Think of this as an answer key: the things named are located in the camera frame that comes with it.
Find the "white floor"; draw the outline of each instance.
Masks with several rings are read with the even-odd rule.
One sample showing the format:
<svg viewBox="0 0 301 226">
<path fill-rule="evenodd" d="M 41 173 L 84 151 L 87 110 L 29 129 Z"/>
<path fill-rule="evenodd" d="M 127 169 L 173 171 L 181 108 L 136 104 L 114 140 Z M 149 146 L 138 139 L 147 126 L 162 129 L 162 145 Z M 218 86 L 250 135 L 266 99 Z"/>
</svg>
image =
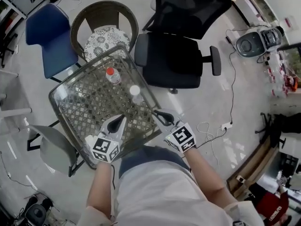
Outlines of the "white floor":
<svg viewBox="0 0 301 226">
<path fill-rule="evenodd" d="M 100 0 L 62 0 L 59 7 L 69 16 L 70 23 L 86 6 Z M 150 8 L 151 0 L 116 0 L 127 5 L 135 14 L 140 32 L 154 11 Z M 168 93 L 167 89 L 151 87 L 161 107 L 175 109 L 183 114 L 197 135 L 197 144 L 205 141 L 206 135 L 197 131 L 201 122 L 210 123 L 210 131 L 214 136 L 219 127 L 230 121 L 232 105 L 231 84 L 234 80 L 234 70 L 229 62 L 229 54 L 233 47 L 225 40 L 227 29 L 243 29 L 245 25 L 234 8 L 221 16 L 208 30 L 204 38 L 198 41 L 203 55 L 209 55 L 209 46 L 216 46 L 221 55 L 222 75 L 214 77 L 211 65 L 204 65 L 201 84 L 198 89 L 181 89 L 177 95 Z M 19 44 L 18 54 L 7 53 L 5 70 L 19 73 L 18 78 L 10 78 L 0 74 L 0 93 L 8 97 L 1 105 L 2 110 L 31 107 L 32 113 L 5 119 L 1 131 L 5 132 L 19 127 L 20 132 L 0 137 L 0 149 L 7 171 L 13 180 L 30 185 L 28 178 L 40 192 L 53 200 L 55 207 L 52 214 L 60 219 L 77 222 L 85 207 L 86 198 L 91 186 L 94 171 L 83 165 L 71 178 L 60 172 L 51 171 L 40 158 L 39 151 L 26 151 L 27 130 L 29 124 L 49 125 L 57 120 L 48 101 L 50 90 L 57 85 L 44 77 L 42 54 L 38 45 L 28 46 L 25 42 L 25 22 L 16 29 L 19 34 L 11 48 Z M 229 32 L 233 37 L 237 33 Z M 79 40 L 83 43 L 89 33 L 83 32 Z M 259 143 L 259 136 L 254 134 L 261 128 L 260 112 L 269 111 L 269 98 L 264 93 L 263 68 L 254 59 L 243 59 L 237 54 L 232 56 L 236 68 L 234 88 L 233 127 L 222 137 L 211 144 L 205 144 L 199 151 L 218 171 L 223 179 L 227 179 L 252 153 Z M 59 79 L 65 78 L 72 70 L 62 72 Z M 200 131 L 207 131 L 206 124 L 200 124 Z M 162 136 L 149 142 L 150 145 L 166 146 Z M 34 194 L 31 187 L 25 187 L 9 180 L 0 162 L 0 201 L 12 215 L 17 215 L 26 205 L 27 197 Z"/>
</svg>

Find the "power strip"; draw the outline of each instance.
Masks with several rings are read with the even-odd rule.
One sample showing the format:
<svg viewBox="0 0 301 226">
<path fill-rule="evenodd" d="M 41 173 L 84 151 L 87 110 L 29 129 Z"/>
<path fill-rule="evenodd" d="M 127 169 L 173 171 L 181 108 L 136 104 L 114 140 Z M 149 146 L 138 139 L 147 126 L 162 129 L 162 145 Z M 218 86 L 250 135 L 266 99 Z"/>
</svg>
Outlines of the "power strip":
<svg viewBox="0 0 301 226">
<path fill-rule="evenodd" d="M 228 122 L 228 123 L 222 124 L 222 125 L 221 125 L 221 129 L 222 129 L 222 130 L 225 130 L 225 128 L 226 128 L 227 130 L 229 130 L 230 128 L 232 128 L 232 123 L 231 123 L 231 122 Z"/>
</svg>

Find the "red cap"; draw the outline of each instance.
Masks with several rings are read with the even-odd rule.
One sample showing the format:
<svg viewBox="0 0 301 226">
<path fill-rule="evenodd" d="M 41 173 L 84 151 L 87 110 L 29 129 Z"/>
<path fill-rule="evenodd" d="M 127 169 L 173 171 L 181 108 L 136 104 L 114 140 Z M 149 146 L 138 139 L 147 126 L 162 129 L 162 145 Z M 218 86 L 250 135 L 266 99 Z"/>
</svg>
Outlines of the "red cap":
<svg viewBox="0 0 301 226">
<path fill-rule="evenodd" d="M 114 74 L 114 69 L 112 67 L 107 68 L 107 74 L 108 75 L 113 75 Z"/>
</svg>

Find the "wrist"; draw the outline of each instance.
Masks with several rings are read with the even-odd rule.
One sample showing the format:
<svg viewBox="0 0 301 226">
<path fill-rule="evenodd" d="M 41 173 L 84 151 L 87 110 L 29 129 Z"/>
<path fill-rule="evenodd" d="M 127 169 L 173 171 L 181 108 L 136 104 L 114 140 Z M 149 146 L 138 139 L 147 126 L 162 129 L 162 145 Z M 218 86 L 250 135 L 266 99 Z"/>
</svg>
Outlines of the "wrist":
<svg viewBox="0 0 301 226">
<path fill-rule="evenodd" d="M 197 148 L 196 148 L 196 146 L 193 146 L 193 147 L 191 147 L 191 148 L 189 148 L 186 152 L 184 152 L 183 154 L 185 155 L 185 157 L 186 156 L 189 156 L 190 154 L 195 154 L 196 152 L 197 152 L 198 150 L 197 150 Z"/>
<path fill-rule="evenodd" d="M 98 165 L 97 165 L 97 169 L 105 169 L 105 168 L 111 168 L 111 164 L 108 162 L 104 162 L 104 161 L 99 161 Z"/>
</svg>

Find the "black chair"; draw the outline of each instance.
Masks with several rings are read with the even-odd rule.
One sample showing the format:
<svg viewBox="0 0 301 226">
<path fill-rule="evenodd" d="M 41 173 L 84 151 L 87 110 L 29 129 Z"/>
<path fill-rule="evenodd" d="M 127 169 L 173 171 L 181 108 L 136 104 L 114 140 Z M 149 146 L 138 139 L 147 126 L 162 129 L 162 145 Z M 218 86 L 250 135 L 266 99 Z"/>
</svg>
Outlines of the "black chair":
<svg viewBox="0 0 301 226">
<path fill-rule="evenodd" d="M 212 63 L 213 75 L 221 74 L 218 49 L 202 57 L 198 43 L 212 23 L 231 7 L 231 0 L 156 0 L 156 13 L 138 36 L 135 62 L 143 67 L 146 82 L 177 89 L 198 88 L 203 63 Z"/>
</svg>

